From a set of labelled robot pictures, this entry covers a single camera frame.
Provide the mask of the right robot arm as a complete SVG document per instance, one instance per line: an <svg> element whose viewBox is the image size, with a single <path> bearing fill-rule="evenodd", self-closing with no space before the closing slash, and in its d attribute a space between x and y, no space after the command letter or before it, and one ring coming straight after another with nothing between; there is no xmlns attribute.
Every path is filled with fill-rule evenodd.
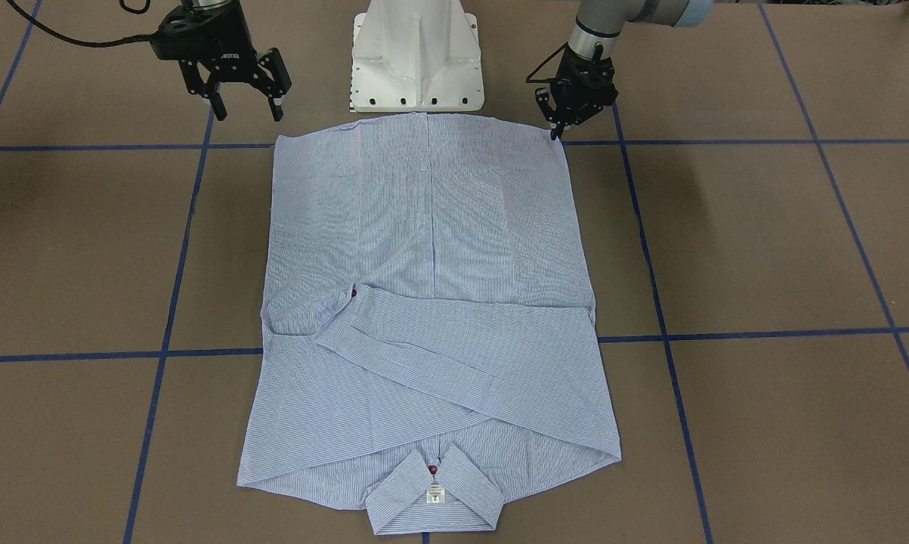
<svg viewBox="0 0 909 544"><path fill-rule="evenodd" d="M186 89L226 119L220 86L247 84L265 96L272 119L283 119L282 102L292 88L277 48L258 52L240 1L182 1L149 37L160 60L178 63Z"/></svg>

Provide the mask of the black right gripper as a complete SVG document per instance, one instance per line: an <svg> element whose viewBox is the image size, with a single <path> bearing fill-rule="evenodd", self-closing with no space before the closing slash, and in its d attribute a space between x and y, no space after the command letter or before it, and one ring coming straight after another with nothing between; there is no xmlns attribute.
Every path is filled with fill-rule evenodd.
<svg viewBox="0 0 909 544"><path fill-rule="evenodd" d="M150 46L160 60L179 62L186 89L209 104L217 121L227 118L222 82L256 87L267 97L272 119L283 119L291 76L278 48L258 57L240 4L179 5L150 35Z"/></svg>

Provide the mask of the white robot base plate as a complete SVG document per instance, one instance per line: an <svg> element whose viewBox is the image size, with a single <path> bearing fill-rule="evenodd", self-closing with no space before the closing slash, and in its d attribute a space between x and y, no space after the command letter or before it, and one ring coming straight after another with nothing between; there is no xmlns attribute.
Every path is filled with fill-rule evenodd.
<svg viewBox="0 0 909 544"><path fill-rule="evenodd" d="M353 20L354 113L476 113L478 20L459 1L373 1Z"/></svg>

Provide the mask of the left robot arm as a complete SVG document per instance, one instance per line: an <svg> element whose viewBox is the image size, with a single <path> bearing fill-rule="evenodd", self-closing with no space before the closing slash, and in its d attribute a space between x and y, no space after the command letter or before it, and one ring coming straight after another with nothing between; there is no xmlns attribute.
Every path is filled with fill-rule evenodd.
<svg viewBox="0 0 909 544"><path fill-rule="evenodd" d="M582 1L571 34L524 80L534 84L536 104L549 124L549 137L612 107L614 46L631 23L694 27L713 9L713 1Z"/></svg>

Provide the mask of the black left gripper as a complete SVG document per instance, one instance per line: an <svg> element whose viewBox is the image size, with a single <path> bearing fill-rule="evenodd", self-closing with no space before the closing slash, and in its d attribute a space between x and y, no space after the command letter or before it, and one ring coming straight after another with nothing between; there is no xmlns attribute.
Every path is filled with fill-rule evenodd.
<svg viewBox="0 0 909 544"><path fill-rule="evenodd" d="M595 42L586 55L562 45L560 65L549 87L537 89L537 106L550 128L552 141L568 126L579 126L613 106L617 99L614 66L607 42Z"/></svg>

